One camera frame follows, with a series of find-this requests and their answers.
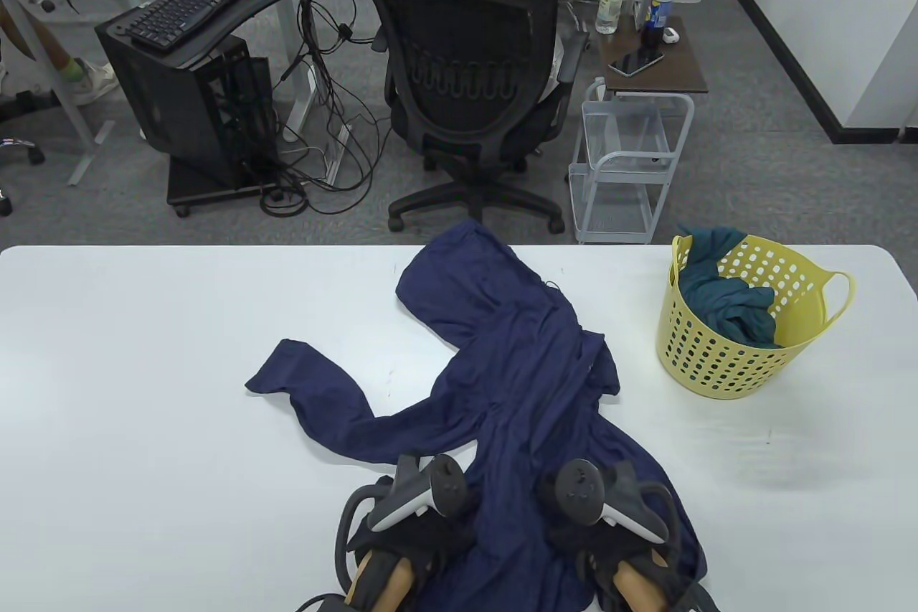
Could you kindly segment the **person's right hand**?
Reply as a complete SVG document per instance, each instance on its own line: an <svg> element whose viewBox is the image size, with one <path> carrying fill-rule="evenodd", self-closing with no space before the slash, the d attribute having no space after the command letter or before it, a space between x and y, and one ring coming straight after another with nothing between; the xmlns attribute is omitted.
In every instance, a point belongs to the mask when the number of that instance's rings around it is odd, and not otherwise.
<svg viewBox="0 0 918 612"><path fill-rule="evenodd" d="M603 610L669 610L682 584L678 510L668 487L639 479L632 462L601 469L568 461L542 485L548 541L574 557Z"/></svg>

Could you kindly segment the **person's left hand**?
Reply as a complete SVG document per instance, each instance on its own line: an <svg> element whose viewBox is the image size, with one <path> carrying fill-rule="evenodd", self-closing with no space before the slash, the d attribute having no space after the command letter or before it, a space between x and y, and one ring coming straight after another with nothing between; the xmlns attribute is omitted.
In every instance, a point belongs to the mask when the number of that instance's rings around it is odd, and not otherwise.
<svg viewBox="0 0 918 612"><path fill-rule="evenodd" d="M475 543L478 506L465 472L447 455L425 466L403 455L392 475L359 487L342 509L335 570L355 610L406 608Z"/></svg>

